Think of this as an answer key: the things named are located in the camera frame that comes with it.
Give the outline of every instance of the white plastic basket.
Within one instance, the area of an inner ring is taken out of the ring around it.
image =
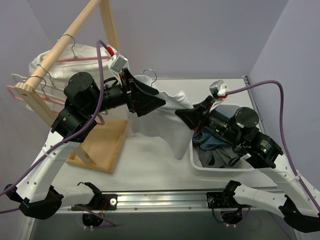
[[[234,114],[240,106],[231,104],[221,104],[219,106],[224,112]],[[196,162],[199,160],[197,150],[193,147],[192,141],[190,142],[190,163],[191,171],[194,175],[205,177],[233,177],[242,173],[251,172],[254,168],[245,160],[238,163],[237,168],[212,168],[197,166]]]

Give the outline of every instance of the clothes hanger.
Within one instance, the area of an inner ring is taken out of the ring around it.
[[[69,36],[69,37],[71,37],[71,38],[73,39],[73,45],[71,46],[71,51],[72,51],[74,57],[58,59],[58,60],[56,61],[57,63],[98,60],[98,57],[97,57],[97,56],[83,56],[83,57],[78,57],[78,56],[76,56],[75,51],[74,51],[74,46],[75,46],[75,44],[76,44],[75,38],[74,38],[73,36],[71,36],[70,34],[67,34],[67,33],[62,34],[62,35],[60,36],[60,38],[61,38],[62,36]],[[109,56],[102,56],[101,59],[110,59],[110,57],[109,57]]]
[[[50,102],[50,103],[53,103],[53,104],[57,104],[57,105],[60,105],[60,106],[64,106],[64,105],[65,105],[65,100],[64,100],[64,99],[59,98],[59,97],[57,97],[57,96],[53,96],[53,95],[48,94],[48,93],[45,93],[44,88],[45,88],[46,85],[47,85],[47,81],[46,81],[43,77],[38,76],[38,75],[31,75],[30,77],[38,77],[38,78],[41,78],[41,79],[44,81],[44,86],[43,86],[42,89],[41,89],[41,91],[42,91],[42,93],[43,93],[44,95],[41,95],[41,94],[40,94],[40,95],[39,95],[40,98],[42,98],[44,101],[47,101],[47,102]],[[21,101],[21,102],[26,102],[23,98],[18,97],[18,96],[16,96],[16,95],[13,93],[12,89],[15,88],[14,86],[7,85],[7,86],[5,86],[5,88],[7,89],[7,91],[9,92],[9,94],[10,94],[14,99],[16,99],[16,100],[18,100],[18,101]],[[53,111],[55,114],[59,114],[59,112],[60,112],[60,111],[57,111],[57,110],[52,109],[52,108],[51,108],[51,111]],[[97,118],[98,118],[99,121],[100,121],[100,122],[97,121],[97,124],[98,124],[98,125],[104,125],[104,124],[105,124],[104,118],[103,118],[100,114],[97,115]]]
[[[147,68],[147,69],[145,69],[143,72],[141,72],[142,74],[144,74],[145,73],[145,71],[151,71],[151,72],[153,72],[154,73],[154,75],[155,75],[155,79],[153,80],[153,82],[151,83],[151,87],[152,87],[152,84],[154,84],[154,82],[155,81],[157,81],[157,79],[158,79],[158,76],[157,76],[157,74],[156,74],[156,72],[155,71],[153,71],[152,69],[150,69],[150,68]]]
[[[19,83],[19,82],[20,82],[19,79],[21,79],[23,82],[25,82],[25,81],[27,80],[27,77],[26,77],[26,76],[21,76],[21,75],[16,74],[16,73],[13,73],[13,74],[11,74],[11,79],[12,79],[15,83]],[[63,89],[63,88],[59,88],[59,87],[56,87],[56,86],[50,85],[50,84],[45,84],[43,81],[40,83],[40,85],[43,86],[43,88],[44,88],[44,87],[48,87],[48,88],[52,88],[52,89],[58,90],[58,91],[60,91],[60,92],[64,92],[64,89]],[[16,95],[12,92],[12,89],[14,88],[14,86],[7,85],[5,88],[7,89],[7,91],[9,92],[9,94],[10,94],[12,97],[14,97],[15,99],[17,99],[18,101],[23,101],[22,98],[16,96]],[[35,91],[38,93],[38,95],[39,95],[40,97],[42,97],[42,99],[44,99],[44,100],[46,100],[46,101],[48,101],[48,102],[50,102],[50,103],[55,103],[55,104],[61,105],[61,104],[58,103],[58,102],[62,102],[62,103],[64,104],[64,102],[66,101],[65,98],[61,98],[61,97],[58,97],[58,96],[55,96],[55,95],[51,95],[51,94],[48,94],[48,93],[46,93],[47,98],[45,99],[45,98],[44,98],[45,96],[44,96],[44,92],[43,92],[43,91],[39,91],[39,90],[35,90]],[[108,112],[107,112],[107,111],[102,111],[102,112],[100,112],[100,114],[102,114],[102,115],[108,115]]]

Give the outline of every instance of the lavender wall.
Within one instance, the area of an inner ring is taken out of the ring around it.
[[[249,75],[250,83],[283,84],[284,131],[298,170],[320,189],[320,2],[290,0]],[[279,91],[275,86],[253,91],[264,124],[280,142]],[[319,239],[320,233],[308,234]]]
[[[54,43],[87,0],[28,0]],[[112,0],[122,52],[137,74],[206,78],[248,75],[288,0]],[[106,39],[99,11],[76,37]]]
[[[0,189],[13,183],[31,165],[49,128],[25,104],[11,98],[5,86],[10,74],[28,74],[28,63],[52,47],[25,0],[2,1],[0,8]],[[0,197],[0,211],[17,203]],[[20,212],[0,215],[0,238],[19,239],[25,217]]]

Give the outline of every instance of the white tabletop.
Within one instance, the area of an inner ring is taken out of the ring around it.
[[[159,89],[175,95],[184,90],[191,102],[201,102],[209,94],[213,79],[158,80]],[[224,80],[231,90],[245,86],[242,79]],[[247,92],[230,95],[225,104],[251,107]],[[125,108],[110,111],[109,117],[126,117]],[[146,137],[129,133],[113,175],[96,172],[66,163],[54,179],[53,186],[74,186],[79,182],[91,182],[101,191],[165,191],[191,189],[222,189],[230,180],[249,187],[276,187],[276,184],[257,170],[235,177],[195,176],[191,172],[190,153],[176,160],[168,144],[159,137]]]

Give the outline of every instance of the purple cable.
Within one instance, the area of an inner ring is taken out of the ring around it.
[[[55,144],[53,147],[51,147],[48,151],[46,151],[46,153],[44,155],[42,155],[21,177],[18,178],[18,180],[13,183],[10,187],[8,187],[6,190],[0,192],[0,197],[6,193],[8,193],[9,191],[11,191],[12,189],[14,189],[37,165],[39,165],[44,159],[46,159],[46,155],[50,154],[52,151],[54,151],[55,149],[57,149],[58,147],[60,147],[62,144],[66,144],[67,142],[69,142],[70,140],[74,139],[75,137],[79,136],[80,134],[82,134],[94,121],[96,116],[98,115],[101,105],[102,105],[102,101],[103,101],[103,97],[104,97],[104,70],[103,70],[103,65],[102,65],[102,58],[101,58],[101,52],[100,52],[100,44],[107,49],[107,45],[101,41],[98,40],[96,42],[96,54],[97,54],[97,58],[98,58],[98,65],[99,65],[99,74],[100,74],[100,92],[99,92],[99,99],[98,99],[98,103],[96,105],[95,111],[92,115],[92,117],[90,118],[90,120],[83,126],[83,128],[81,128],[79,131],[77,131],[76,133],[72,134],[69,137],[66,137],[65,139],[63,139],[62,141],[58,142],[57,144]],[[1,211],[0,214],[2,213],[9,213],[11,210],[5,210],[5,211]]]
[[[279,87],[280,90],[280,121],[279,121],[279,125],[280,125],[280,135],[281,135],[281,140],[282,140],[282,144],[283,144],[283,148],[284,151],[286,153],[286,156],[288,158],[290,167],[292,168],[292,171],[294,173],[295,176],[298,176],[298,172],[295,168],[294,162],[292,161],[291,155],[289,153],[288,147],[287,147],[287,143],[286,143],[286,139],[285,139],[285,133],[284,133],[284,123],[283,123],[283,118],[284,118],[284,101],[285,101],[285,95],[284,95],[284,89],[281,85],[280,82],[275,81],[275,80],[267,80],[267,81],[261,81],[252,85],[248,85],[245,87],[242,87],[240,89],[237,90],[233,90],[233,91],[228,91],[226,93],[226,95],[231,95],[231,94],[237,94],[240,93],[242,91],[246,91],[261,85],[265,85],[265,84],[276,84]],[[299,177],[299,182],[302,185],[303,189],[305,190],[305,192],[308,194],[308,196],[310,197],[311,201],[313,202],[313,204],[315,205],[316,209],[319,211],[320,213],[320,205],[317,203],[316,199],[314,198],[314,196],[312,195],[312,193],[309,191],[307,185],[305,184],[305,182],[302,180],[301,177]]]
[[[4,210],[4,211],[0,211],[0,214],[6,214],[6,213],[12,213],[12,212],[15,212],[15,211],[18,211],[19,208],[12,208],[12,209],[9,209],[9,210]]]
[[[289,231],[287,229],[285,229],[279,222],[279,220],[276,218],[276,216],[272,213],[269,212],[269,214],[271,215],[271,217],[273,218],[273,220],[276,222],[276,224],[278,224],[278,226],[281,228],[282,232],[288,237],[288,239],[290,240],[294,240],[291,236],[291,234],[289,233]]]
[[[248,210],[246,211],[245,215],[243,216],[243,218],[238,222],[236,223],[235,225],[238,225],[239,223],[241,223],[243,220],[245,220],[245,218],[248,216],[249,212],[251,210],[251,206],[249,206]],[[224,213],[221,214],[221,218],[223,220],[223,216],[226,215],[226,214],[233,214],[234,211],[226,211]]]
[[[97,213],[95,213],[95,212],[93,212],[93,211],[91,211],[91,210],[89,210],[89,209],[86,209],[85,207],[83,207],[83,206],[81,206],[81,205],[75,205],[75,207],[77,207],[78,209],[81,209],[81,210],[83,210],[83,211],[86,211],[86,212],[88,212],[88,213],[90,213],[90,214],[92,214],[92,215],[95,215],[96,217],[98,217],[98,218],[100,218],[100,219],[102,219],[102,220],[104,220],[104,221],[106,221],[107,223],[110,223],[111,224],[111,226],[109,226],[109,225],[104,225],[104,226],[96,226],[96,227],[94,227],[95,229],[102,229],[102,228],[114,228],[114,227],[116,227],[117,225],[116,224],[114,224],[112,221],[110,221],[109,219],[106,219],[106,218],[104,218],[103,216],[100,216],[99,214],[97,214]]]

